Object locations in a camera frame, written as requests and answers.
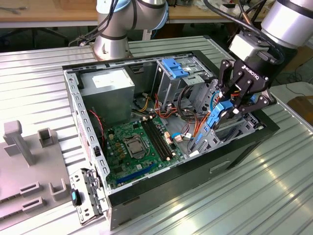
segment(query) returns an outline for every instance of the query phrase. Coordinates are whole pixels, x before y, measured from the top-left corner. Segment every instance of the motherboard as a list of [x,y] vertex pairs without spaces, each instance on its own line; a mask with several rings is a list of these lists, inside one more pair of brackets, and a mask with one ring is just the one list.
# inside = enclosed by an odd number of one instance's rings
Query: motherboard
[[108,137],[108,185],[117,188],[144,175],[178,163],[184,157],[174,142],[166,142],[165,126],[157,116],[105,130]]

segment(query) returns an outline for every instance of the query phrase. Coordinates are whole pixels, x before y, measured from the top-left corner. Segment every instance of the cpu socket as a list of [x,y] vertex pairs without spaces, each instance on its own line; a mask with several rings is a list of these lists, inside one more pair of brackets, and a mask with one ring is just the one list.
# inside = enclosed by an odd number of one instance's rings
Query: cpu socket
[[124,143],[132,158],[141,159],[147,153],[146,147],[144,146],[140,136],[126,138]]

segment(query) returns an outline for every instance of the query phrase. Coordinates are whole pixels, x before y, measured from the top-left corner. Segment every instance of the blue latch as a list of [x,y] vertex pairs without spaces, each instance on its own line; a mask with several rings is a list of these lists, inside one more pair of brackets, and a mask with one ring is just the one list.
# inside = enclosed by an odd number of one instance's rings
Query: blue latch
[[253,96],[251,96],[250,100],[255,104],[256,103],[256,95],[254,94]]
[[218,103],[211,112],[206,124],[212,128],[214,124],[220,120],[221,112],[231,108],[232,106],[233,104],[229,100]]
[[176,62],[173,58],[163,59],[162,62],[173,78],[181,78],[189,75],[189,73],[181,68],[180,63]]

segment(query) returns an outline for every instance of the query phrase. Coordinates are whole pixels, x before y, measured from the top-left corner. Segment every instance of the aluminum table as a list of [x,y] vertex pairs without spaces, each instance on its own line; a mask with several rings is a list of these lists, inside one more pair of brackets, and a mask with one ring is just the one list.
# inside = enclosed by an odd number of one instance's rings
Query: aluminum table
[[[217,66],[229,57],[204,37],[131,42],[130,48],[134,56],[200,49]],[[61,66],[93,61],[90,47],[0,54],[0,136],[8,120],[18,119],[23,135],[50,127],[68,173],[88,166]],[[265,112],[280,130],[239,166],[112,232],[104,218],[82,227],[68,202],[1,234],[312,234],[312,128],[284,104]]]

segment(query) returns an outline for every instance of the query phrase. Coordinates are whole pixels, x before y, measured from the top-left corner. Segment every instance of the expansion slot bracket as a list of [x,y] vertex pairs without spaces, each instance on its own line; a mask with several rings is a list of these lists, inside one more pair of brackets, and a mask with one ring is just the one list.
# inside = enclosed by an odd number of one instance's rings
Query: expansion slot bracket
[[76,206],[79,222],[82,225],[100,217],[106,216],[109,210],[104,190],[95,170],[80,169],[70,175],[72,200]]

